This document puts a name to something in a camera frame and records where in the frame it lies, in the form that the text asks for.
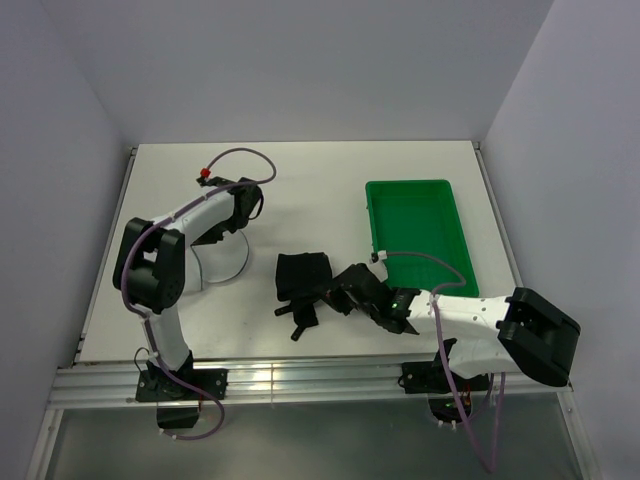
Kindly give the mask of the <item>black bra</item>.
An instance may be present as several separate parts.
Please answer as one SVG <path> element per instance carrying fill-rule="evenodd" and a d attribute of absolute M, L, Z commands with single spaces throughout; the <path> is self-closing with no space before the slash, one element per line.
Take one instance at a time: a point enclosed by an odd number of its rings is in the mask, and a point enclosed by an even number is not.
<path fill-rule="evenodd" d="M 324 252 L 279 254 L 275 285 L 277 300 L 285 306 L 276 309 L 274 315 L 293 316 L 296 327 L 292 341 L 298 341 L 306 329 L 319 325 L 316 302 L 322 301 L 343 315 L 352 310 L 346 293 L 334 282 L 330 260 Z"/>

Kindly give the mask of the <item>white mesh laundry bag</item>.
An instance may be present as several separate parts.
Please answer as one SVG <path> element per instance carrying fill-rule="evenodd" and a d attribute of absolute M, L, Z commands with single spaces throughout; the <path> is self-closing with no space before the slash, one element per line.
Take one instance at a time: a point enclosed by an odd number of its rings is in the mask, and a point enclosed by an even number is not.
<path fill-rule="evenodd" d="M 244 270 L 249 254 L 249 242 L 242 231 L 225 232 L 215 244 L 191 246 L 186 256 L 185 291 L 199 292 L 231 281 Z"/>

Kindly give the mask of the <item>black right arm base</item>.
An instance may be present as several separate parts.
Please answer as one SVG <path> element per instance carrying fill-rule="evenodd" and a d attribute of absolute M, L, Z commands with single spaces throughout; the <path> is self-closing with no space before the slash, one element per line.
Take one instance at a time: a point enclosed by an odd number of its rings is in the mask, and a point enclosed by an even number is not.
<path fill-rule="evenodd" d="M 456 373 L 452 378 L 459 393 L 463 410 L 470 420 L 479 416 L 490 403 L 494 376 L 483 374 L 465 379 Z M 405 362 L 401 364 L 401 375 L 397 384 L 405 394 L 440 394 L 442 398 L 428 401 L 432 415 L 438 422 L 453 425 L 462 422 L 462 417 L 451 395 L 441 356 L 437 353 L 431 361 Z"/>

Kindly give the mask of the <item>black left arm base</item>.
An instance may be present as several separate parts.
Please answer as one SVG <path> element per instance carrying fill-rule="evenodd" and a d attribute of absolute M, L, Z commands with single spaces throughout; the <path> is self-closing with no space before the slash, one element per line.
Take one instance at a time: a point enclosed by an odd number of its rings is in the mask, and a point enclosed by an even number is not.
<path fill-rule="evenodd" d="M 156 422 L 164 432 L 176 433 L 193 428 L 200 418 L 203 402 L 225 398 L 229 371 L 224 368 L 196 369 L 193 355 L 177 371 L 164 372 L 151 360 L 139 371 L 135 393 L 137 403 L 155 403 Z"/>

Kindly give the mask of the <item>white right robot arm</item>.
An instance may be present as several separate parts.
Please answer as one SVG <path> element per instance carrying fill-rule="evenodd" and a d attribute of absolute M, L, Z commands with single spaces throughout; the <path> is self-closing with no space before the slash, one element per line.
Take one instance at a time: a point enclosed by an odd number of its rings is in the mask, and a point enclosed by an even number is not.
<path fill-rule="evenodd" d="M 393 334 L 451 340 L 447 356 L 432 368 L 435 383 L 446 390 L 502 372 L 565 387 L 581 334 L 575 320 L 532 289 L 491 298 L 434 294 L 390 287 L 362 263 L 335 277 L 321 299 L 344 315 L 357 310 Z"/>

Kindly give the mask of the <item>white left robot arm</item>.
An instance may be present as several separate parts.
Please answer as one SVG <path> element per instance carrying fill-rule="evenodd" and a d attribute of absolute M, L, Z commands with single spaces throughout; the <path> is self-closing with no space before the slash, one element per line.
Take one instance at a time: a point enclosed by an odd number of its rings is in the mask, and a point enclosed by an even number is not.
<path fill-rule="evenodd" d="M 215 177 L 204 193 L 176 211 L 125 225 L 113 273 L 125 308 L 142 320 L 151 363 L 164 368 L 159 388 L 183 399 L 195 375 L 181 328 L 178 302 L 185 294 L 237 277 L 249 260 L 243 229 L 260 212 L 264 195 L 248 178 Z"/>

